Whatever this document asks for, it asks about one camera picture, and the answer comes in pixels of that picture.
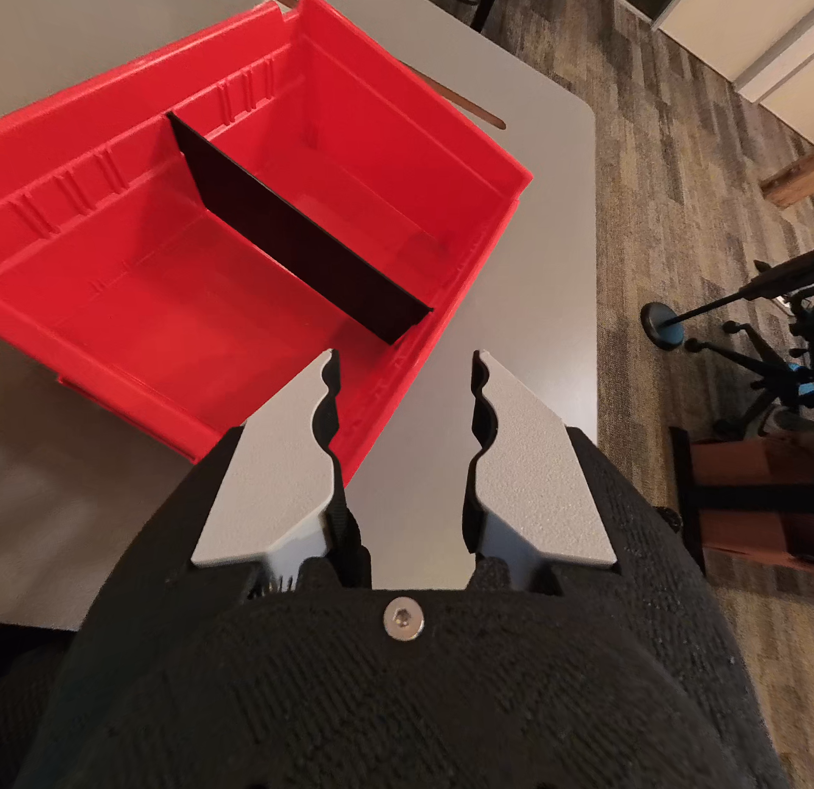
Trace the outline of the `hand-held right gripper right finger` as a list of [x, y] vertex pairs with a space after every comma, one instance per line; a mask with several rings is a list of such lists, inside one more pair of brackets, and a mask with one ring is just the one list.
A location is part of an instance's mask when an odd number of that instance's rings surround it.
[[610, 571], [618, 558], [561, 418], [488, 351], [471, 367], [471, 430], [463, 539], [501, 561], [513, 591], [555, 590], [556, 564]]

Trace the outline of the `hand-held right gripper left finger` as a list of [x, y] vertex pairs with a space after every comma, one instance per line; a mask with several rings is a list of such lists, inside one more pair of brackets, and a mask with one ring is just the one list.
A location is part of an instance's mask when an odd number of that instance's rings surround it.
[[371, 587], [371, 556], [348, 509], [339, 459], [340, 354], [327, 349], [242, 426], [191, 562], [257, 563], [270, 589], [293, 589], [325, 558], [341, 585]]

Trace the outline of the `red plastic bin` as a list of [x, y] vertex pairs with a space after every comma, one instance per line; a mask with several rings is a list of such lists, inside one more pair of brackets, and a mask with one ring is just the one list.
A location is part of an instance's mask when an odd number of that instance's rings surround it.
[[200, 461], [328, 348], [350, 481], [533, 174], [324, 0], [2, 119], [2, 338]]

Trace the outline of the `black floor lamp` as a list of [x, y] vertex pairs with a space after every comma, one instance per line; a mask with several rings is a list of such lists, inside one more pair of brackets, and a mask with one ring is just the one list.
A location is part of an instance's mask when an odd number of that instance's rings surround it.
[[651, 302], [642, 307], [641, 325], [646, 336], [660, 349], [674, 350], [685, 341], [683, 323], [699, 315], [730, 305], [736, 301], [758, 299], [785, 302], [788, 314], [794, 319], [789, 331], [812, 341], [812, 300], [813, 252], [790, 258], [778, 264], [755, 261], [757, 275], [742, 286], [736, 293], [724, 296], [704, 306], [692, 309], [683, 315], [661, 302]]

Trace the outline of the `wooden post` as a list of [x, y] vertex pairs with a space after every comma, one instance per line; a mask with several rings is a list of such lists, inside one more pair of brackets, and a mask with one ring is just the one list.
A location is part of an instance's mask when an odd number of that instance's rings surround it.
[[813, 196], [813, 153], [789, 164], [760, 185], [763, 198], [779, 209]]

